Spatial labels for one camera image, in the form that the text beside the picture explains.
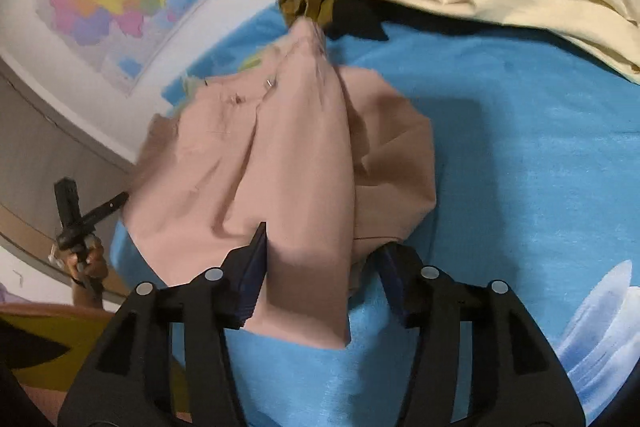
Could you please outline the person's left hand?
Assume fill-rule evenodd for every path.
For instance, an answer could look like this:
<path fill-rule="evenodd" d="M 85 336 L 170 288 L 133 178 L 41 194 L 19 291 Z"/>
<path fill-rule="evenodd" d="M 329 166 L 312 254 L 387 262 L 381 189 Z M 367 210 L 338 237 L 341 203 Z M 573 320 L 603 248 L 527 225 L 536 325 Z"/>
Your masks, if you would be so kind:
<path fill-rule="evenodd" d="M 87 256 L 79 261 L 73 251 L 65 251 L 65 262 L 72 278 L 73 304 L 78 307 L 103 309 L 103 282 L 108 275 L 104 248 L 96 236 L 86 242 Z"/>

